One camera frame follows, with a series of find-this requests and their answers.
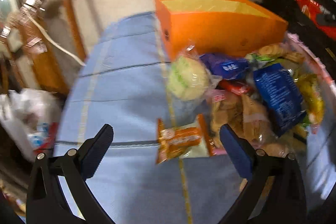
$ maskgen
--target screw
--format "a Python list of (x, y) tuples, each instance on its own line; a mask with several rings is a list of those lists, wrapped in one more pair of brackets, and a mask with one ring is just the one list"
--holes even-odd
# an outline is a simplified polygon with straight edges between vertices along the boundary
[(70, 149), (70, 150), (67, 152), (67, 154), (68, 154), (69, 156), (74, 156), (74, 155), (76, 155), (76, 153), (77, 153), (77, 150), (76, 150), (76, 149)]
[(258, 156), (264, 156), (266, 153), (265, 153), (265, 151), (264, 150), (262, 150), (262, 149), (257, 149), (256, 150), (256, 152), (255, 152)]
[(43, 159), (44, 158), (44, 154), (43, 153), (39, 153), (38, 155), (37, 155), (37, 159), (38, 160), (41, 160), (41, 159)]
[(288, 158), (289, 158), (290, 160), (295, 160), (295, 155), (294, 155), (293, 153), (289, 153), (289, 154), (288, 154)]

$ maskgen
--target blue snack bag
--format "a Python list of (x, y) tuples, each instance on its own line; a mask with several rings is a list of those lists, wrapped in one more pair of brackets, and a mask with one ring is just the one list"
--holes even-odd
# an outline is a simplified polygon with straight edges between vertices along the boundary
[(288, 71), (279, 63), (253, 72), (256, 87), (266, 102), (274, 132), (280, 137), (303, 120), (303, 97)]
[(199, 57), (213, 75), (225, 80), (242, 80), (249, 64), (245, 58), (236, 58), (225, 54), (203, 54)]

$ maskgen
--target yellow stripe on tablecloth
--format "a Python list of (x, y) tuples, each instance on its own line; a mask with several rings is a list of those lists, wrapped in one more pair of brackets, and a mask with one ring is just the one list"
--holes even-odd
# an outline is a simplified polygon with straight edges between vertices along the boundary
[[(157, 44), (157, 52), (159, 54), (160, 61), (161, 61), (162, 77), (164, 79), (167, 79), (168, 70), (167, 70), (167, 65), (165, 63), (165, 55), (162, 49), (161, 38), (158, 33), (158, 30), (159, 30), (158, 22), (156, 26), (157, 28), (155, 30), (155, 39), (156, 39), (156, 44)], [(172, 124), (172, 127), (176, 127), (176, 119), (175, 119), (175, 113), (174, 113), (174, 108), (173, 108), (173, 103), (172, 103), (172, 97), (171, 97), (170, 92), (167, 91), (167, 89), (165, 89), (165, 91), (166, 91), (166, 98), (167, 98), (167, 104), (168, 104), (171, 124)], [(186, 178), (185, 170), (184, 170), (184, 163), (182, 159), (178, 159), (178, 166), (179, 166), (180, 174), (181, 174), (182, 190), (183, 190), (183, 196), (184, 196), (185, 211), (188, 217), (188, 224), (193, 224), (189, 192), (188, 192), (188, 183), (187, 183), (187, 178)]]

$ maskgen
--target orange box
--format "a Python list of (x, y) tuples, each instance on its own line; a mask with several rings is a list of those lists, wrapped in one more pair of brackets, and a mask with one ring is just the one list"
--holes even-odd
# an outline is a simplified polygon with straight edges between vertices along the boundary
[(171, 60), (193, 44), (200, 54), (244, 57), (281, 42), (288, 22), (248, 0), (155, 0), (162, 40)]

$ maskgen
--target blue tablecloth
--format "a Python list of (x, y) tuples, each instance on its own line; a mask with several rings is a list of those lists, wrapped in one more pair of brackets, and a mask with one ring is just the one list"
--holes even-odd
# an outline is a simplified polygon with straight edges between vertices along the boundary
[[(76, 148), (77, 142), (94, 137), (108, 123), (114, 129), (114, 146), (87, 184), (116, 223), (215, 224), (239, 195), (241, 179), (229, 157), (185, 159), (182, 168), (178, 160), (155, 164), (157, 118), (169, 123), (170, 117), (155, 20), (154, 13), (143, 13), (105, 30), (68, 97), (55, 154)], [(206, 105), (188, 117), (176, 115), (184, 117), (179, 123), (187, 124), (198, 112), (206, 114)], [(336, 181), (328, 148), (335, 135), (331, 130), (333, 124), (318, 137), (309, 136), (311, 153), (300, 163), (303, 176), (312, 178), (306, 183), (310, 208), (323, 202)], [(78, 215), (65, 180), (61, 184)]]

